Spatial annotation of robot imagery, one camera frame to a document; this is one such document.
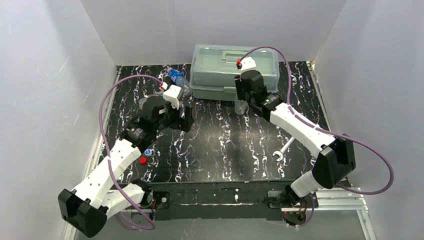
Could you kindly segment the clear unlabelled plastic bottle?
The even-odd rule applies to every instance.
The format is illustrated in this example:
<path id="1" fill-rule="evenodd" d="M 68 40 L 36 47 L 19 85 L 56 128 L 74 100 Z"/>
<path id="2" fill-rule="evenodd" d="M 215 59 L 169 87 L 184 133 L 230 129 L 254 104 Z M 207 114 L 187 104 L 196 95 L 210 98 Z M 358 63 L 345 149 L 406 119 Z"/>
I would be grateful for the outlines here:
<path id="1" fill-rule="evenodd" d="M 234 111 L 237 115 L 244 115 L 248 108 L 248 103 L 245 100 L 234 100 Z"/>

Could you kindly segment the blue white bottle cap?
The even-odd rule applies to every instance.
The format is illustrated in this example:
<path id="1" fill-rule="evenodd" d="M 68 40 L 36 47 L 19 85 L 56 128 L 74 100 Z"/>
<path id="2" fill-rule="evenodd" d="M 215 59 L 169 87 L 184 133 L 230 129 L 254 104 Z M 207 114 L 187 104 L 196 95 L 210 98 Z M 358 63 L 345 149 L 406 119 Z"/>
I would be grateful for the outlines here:
<path id="1" fill-rule="evenodd" d="M 146 150 L 144 151 L 144 155 L 145 155 L 146 157 L 151 156 L 151 155 L 152 155 L 152 150 L 151 150 L 151 149 L 146 149 Z"/>

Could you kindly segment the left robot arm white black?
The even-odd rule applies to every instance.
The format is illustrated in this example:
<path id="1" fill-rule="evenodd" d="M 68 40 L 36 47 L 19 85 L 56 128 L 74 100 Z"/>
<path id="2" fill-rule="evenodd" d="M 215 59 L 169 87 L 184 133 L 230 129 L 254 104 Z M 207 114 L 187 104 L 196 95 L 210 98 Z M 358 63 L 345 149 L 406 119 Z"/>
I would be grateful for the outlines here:
<path id="1" fill-rule="evenodd" d="M 92 238 L 107 220 L 129 206 L 138 208 L 151 187 L 134 180 L 120 187 L 117 178 L 140 157 L 165 129 L 189 132 L 194 118 L 192 108 L 174 105 L 162 96 L 146 98 L 141 110 L 133 115 L 115 141 L 110 154 L 72 190 L 63 189 L 58 195 L 61 217 L 67 223 Z"/>

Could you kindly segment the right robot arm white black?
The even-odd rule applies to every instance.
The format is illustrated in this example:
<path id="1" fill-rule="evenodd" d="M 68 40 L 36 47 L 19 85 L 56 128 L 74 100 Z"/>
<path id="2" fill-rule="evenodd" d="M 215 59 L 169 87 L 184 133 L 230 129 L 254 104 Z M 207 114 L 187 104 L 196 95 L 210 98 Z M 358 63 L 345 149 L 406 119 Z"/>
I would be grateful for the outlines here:
<path id="1" fill-rule="evenodd" d="M 298 201 L 320 189 L 332 189 L 356 168 L 353 142 L 319 131 L 303 115 L 291 109 L 277 93 L 269 93 L 263 76 L 247 70 L 234 77 L 237 98 L 246 101 L 253 112 L 282 128 L 304 145 L 315 158 L 312 170 L 285 187 L 282 198 Z"/>

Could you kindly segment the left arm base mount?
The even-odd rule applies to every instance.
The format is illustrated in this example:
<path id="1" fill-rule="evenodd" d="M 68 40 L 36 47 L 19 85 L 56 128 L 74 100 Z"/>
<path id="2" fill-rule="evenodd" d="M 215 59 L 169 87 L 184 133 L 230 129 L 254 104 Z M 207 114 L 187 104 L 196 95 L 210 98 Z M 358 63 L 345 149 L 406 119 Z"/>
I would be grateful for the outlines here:
<path id="1" fill-rule="evenodd" d="M 167 191 L 149 191 L 136 202 L 142 209 L 165 210 L 170 207 L 171 194 Z"/>

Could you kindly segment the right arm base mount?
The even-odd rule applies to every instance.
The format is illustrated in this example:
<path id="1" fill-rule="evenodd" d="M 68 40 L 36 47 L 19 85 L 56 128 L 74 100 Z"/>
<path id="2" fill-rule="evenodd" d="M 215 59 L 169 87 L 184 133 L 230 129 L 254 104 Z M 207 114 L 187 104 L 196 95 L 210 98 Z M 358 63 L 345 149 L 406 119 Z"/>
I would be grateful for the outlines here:
<path id="1" fill-rule="evenodd" d="M 318 200 L 314 193 L 298 198 L 285 190 L 268 191 L 264 199 L 271 209 L 280 209 L 283 212 L 283 221 L 288 227 L 299 228 L 306 225 L 318 207 Z"/>

